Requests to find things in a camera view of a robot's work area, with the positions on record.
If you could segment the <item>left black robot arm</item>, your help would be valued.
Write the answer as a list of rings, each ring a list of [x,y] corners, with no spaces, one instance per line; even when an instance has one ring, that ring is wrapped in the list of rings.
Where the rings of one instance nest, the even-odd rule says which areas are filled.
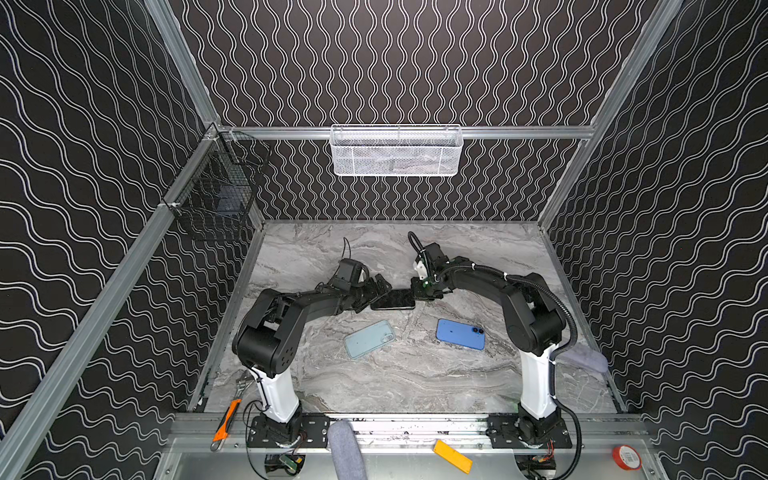
[[[309,291],[263,290],[245,314],[232,351],[259,384],[263,414],[287,424],[300,409],[290,367],[306,325],[314,320],[359,313],[392,290],[360,261],[342,259],[331,278]]]

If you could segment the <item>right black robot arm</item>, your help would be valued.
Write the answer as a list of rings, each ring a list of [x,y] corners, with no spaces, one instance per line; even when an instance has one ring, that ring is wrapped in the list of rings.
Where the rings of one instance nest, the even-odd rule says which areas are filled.
[[[412,290],[418,300],[433,301],[458,290],[500,306],[507,336],[519,350],[522,391],[518,412],[543,421],[559,411],[554,360],[578,339],[575,320],[563,301],[538,274],[513,275],[466,257],[450,258],[437,243],[408,240],[416,252]]]

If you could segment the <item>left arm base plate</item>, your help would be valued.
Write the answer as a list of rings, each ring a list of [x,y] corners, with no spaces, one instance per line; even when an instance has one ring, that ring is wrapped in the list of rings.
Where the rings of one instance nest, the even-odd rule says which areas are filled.
[[[265,414],[252,419],[248,425],[248,448],[326,448],[331,419],[319,413],[297,412],[286,423],[277,422]]]

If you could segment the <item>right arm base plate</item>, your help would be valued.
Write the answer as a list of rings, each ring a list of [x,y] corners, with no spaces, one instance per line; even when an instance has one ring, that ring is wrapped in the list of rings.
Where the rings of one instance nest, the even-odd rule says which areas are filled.
[[[493,449],[570,449],[573,440],[559,411],[543,419],[528,414],[491,414],[486,436]]]

